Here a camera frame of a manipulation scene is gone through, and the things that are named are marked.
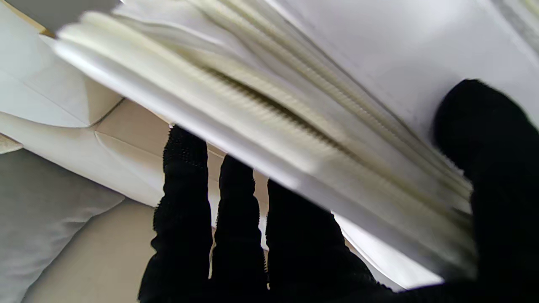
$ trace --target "beige panel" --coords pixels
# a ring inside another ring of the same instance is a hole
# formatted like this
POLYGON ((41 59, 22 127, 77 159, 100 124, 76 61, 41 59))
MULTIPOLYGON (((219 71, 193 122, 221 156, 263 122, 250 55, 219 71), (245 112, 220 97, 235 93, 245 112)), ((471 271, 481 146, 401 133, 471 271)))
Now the beige panel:
POLYGON ((30 287, 24 303, 135 303, 154 254, 153 208, 124 201, 92 218, 30 287))

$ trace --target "gray surface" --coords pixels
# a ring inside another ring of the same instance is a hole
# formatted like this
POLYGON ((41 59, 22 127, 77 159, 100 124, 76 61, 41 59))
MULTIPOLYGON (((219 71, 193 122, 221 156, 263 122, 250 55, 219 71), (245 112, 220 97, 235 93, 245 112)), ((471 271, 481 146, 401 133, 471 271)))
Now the gray surface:
POLYGON ((0 155, 0 302, 19 303, 90 218, 123 200, 27 150, 0 155))
POLYGON ((109 12, 120 0, 6 0, 51 32, 78 20, 88 10, 109 12))

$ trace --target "black knit glove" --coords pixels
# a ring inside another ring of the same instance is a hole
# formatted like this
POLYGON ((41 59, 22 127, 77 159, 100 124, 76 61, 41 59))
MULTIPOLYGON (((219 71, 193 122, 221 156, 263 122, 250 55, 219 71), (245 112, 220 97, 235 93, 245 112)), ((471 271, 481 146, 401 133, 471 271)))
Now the black knit glove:
POLYGON ((197 168, 206 168, 208 150, 204 140, 174 125, 163 151, 163 169, 169 163, 177 161, 197 168))
POLYGON ((499 159, 518 161, 536 153, 537 138, 515 102, 478 80, 456 85, 434 118, 436 144, 472 182, 499 159))

